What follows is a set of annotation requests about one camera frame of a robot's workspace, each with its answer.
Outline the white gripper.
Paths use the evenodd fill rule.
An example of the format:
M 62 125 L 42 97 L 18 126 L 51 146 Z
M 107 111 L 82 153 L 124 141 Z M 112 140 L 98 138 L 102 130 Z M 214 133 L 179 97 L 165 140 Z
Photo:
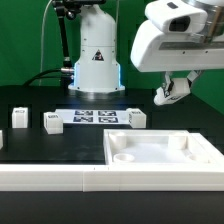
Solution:
M 143 22 L 134 39 L 131 61 L 140 72 L 190 71 L 189 87 L 203 74 L 202 70 L 224 68 L 224 41 L 195 43 L 187 34 L 164 34 L 150 20 Z M 164 74 L 164 96 L 174 82 Z

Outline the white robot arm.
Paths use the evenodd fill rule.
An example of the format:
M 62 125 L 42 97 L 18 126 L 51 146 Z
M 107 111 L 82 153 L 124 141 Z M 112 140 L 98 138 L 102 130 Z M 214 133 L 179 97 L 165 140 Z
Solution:
M 136 33 L 131 62 L 141 72 L 224 68 L 224 0 L 155 0 Z M 81 8 L 81 52 L 74 65 L 77 92 L 121 90 L 116 23 L 98 5 Z

